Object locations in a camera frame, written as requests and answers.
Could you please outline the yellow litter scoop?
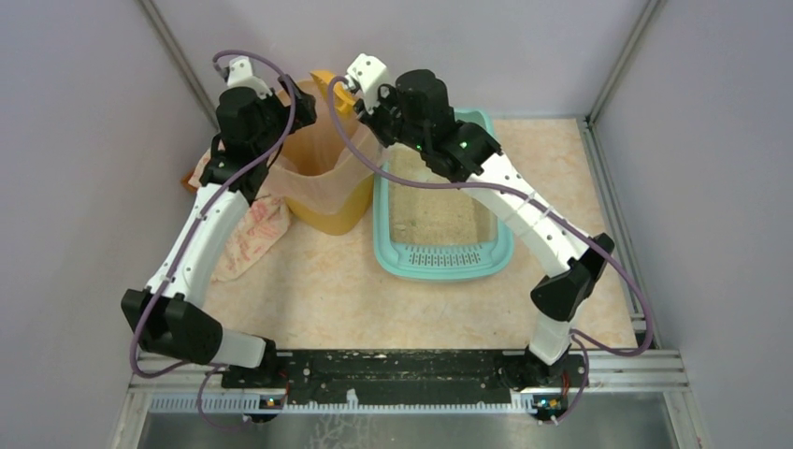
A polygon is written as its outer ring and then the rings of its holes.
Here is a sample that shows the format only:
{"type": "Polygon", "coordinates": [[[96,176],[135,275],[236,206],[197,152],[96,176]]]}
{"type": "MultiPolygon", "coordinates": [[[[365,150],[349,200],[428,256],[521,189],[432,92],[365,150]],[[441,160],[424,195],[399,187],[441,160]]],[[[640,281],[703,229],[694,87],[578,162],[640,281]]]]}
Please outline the yellow litter scoop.
{"type": "Polygon", "coordinates": [[[354,131],[358,126],[353,110],[356,98],[345,89],[342,82],[336,84],[330,93],[329,84],[336,75],[329,70],[311,70],[310,77],[324,95],[325,103],[336,113],[343,129],[346,132],[354,131]]]}

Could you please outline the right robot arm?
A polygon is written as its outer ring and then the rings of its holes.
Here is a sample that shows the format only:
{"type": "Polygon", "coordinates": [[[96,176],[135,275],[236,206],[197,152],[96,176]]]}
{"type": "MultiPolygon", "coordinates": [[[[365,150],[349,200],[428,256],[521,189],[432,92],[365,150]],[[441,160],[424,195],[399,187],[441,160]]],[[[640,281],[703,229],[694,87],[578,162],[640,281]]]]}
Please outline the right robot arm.
{"type": "Polygon", "coordinates": [[[539,260],[545,275],[531,290],[539,311],[526,348],[534,373],[550,374],[569,352],[572,323],[599,281],[613,240],[568,224],[518,172],[483,126],[460,119],[445,83],[428,69],[391,79],[387,69],[351,69],[356,118],[384,146],[419,153],[432,173],[485,206],[539,260]]]}

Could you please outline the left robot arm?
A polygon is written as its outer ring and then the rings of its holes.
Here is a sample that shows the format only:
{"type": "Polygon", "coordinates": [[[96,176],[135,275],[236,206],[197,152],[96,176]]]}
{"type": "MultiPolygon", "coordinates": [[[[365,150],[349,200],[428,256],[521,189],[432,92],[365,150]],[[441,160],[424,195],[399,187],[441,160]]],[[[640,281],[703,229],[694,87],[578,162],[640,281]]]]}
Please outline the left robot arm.
{"type": "Polygon", "coordinates": [[[266,370],[274,364],[273,340],[227,329],[203,305],[224,246],[267,177],[269,156],[289,135],[316,121],[314,96],[288,75],[279,82],[288,105],[274,91],[259,91],[249,81],[221,94],[216,108],[221,130],[211,141],[191,214],[147,285],[123,295],[123,314],[134,332],[130,365],[141,378],[166,371],[143,370],[137,363],[139,350],[171,357],[177,367],[266,370]]]}

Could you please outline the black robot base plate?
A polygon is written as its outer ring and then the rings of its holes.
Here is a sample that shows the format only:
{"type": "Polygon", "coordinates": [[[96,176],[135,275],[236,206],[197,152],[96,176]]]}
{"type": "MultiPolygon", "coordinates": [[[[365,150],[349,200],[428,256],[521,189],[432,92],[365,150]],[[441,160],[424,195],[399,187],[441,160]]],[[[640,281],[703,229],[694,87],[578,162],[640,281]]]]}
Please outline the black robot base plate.
{"type": "Polygon", "coordinates": [[[293,350],[222,376],[226,389],[284,389],[296,406],[504,405],[525,389],[560,396],[584,383],[581,355],[546,367],[526,350],[293,350]]]}

